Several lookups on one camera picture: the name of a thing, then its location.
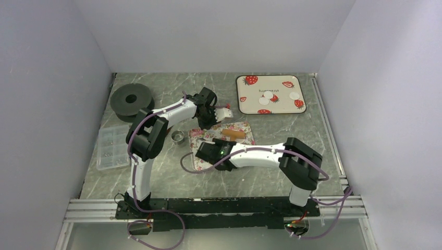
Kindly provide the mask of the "floral print tray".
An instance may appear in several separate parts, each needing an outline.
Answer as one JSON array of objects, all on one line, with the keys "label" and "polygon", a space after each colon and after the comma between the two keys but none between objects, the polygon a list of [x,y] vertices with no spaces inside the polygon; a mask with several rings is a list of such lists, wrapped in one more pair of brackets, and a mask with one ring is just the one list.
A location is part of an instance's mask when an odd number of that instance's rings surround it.
[{"label": "floral print tray", "polygon": [[190,151],[192,152],[191,159],[193,161],[193,170],[202,171],[203,169],[207,169],[211,166],[210,163],[207,163],[195,156],[202,140],[211,141],[212,139],[222,139],[229,141],[229,135],[232,134],[233,131],[244,133],[244,138],[236,138],[236,142],[246,145],[255,144],[251,126],[247,121],[217,124],[209,130],[201,130],[200,128],[191,129],[189,131],[189,142]]}]

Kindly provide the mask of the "wooden rolling pin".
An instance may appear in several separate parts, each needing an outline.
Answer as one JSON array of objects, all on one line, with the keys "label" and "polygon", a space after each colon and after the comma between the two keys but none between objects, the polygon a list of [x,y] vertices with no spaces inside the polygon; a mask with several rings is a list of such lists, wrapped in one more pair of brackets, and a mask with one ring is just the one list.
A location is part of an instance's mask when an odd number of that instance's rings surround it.
[{"label": "wooden rolling pin", "polygon": [[240,140],[245,139],[245,133],[237,130],[223,129],[221,135],[228,137],[229,141],[236,141],[237,139]]}]

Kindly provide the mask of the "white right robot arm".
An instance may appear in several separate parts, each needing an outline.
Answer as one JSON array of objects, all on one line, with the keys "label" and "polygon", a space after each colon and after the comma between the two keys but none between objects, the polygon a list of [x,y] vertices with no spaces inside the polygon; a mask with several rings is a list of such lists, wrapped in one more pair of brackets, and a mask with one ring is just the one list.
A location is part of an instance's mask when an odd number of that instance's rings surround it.
[{"label": "white right robot arm", "polygon": [[212,139],[203,141],[195,157],[212,164],[218,171],[232,171],[243,167],[279,169],[290,180],[287,209],[293,216],[307,210],[310,194],[329,176],[321,169],[323,156],[295,137],[274,145],[246,145],[234,141]]}]

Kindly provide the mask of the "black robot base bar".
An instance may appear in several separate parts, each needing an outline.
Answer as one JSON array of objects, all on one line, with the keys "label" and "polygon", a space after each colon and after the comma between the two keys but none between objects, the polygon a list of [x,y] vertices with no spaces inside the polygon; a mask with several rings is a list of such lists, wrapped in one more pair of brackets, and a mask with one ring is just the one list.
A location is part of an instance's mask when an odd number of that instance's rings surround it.
[{"label": "black robot base bar", "polygon": [[151,219],[153,231],[265,227],[283,229],[290,220],[320,216],[318,204],[290,203],[287,196],[152,198],[138,210],[133,202],[118,201],[117,220]]}]

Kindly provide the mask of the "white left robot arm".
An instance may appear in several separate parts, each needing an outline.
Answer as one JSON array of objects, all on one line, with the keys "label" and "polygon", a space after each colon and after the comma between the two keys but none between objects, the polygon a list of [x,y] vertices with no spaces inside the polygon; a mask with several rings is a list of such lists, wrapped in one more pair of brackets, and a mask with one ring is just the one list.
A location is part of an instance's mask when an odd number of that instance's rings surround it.
[{"label": "white left robot arm", "polygon": [[127,153],[132,160],[132,177],[124,200],[130,203],[129,212],[134,217],[142,219],[149,214],[152,165],[163,149],[167,130],[193,118],[197,118],[200,129],[210,129],[220,123],[216,117],[216,103],[216,94],[203,87],[198,94],[183,93],[179,101],[164,108],[139,110],[126,137]]}]

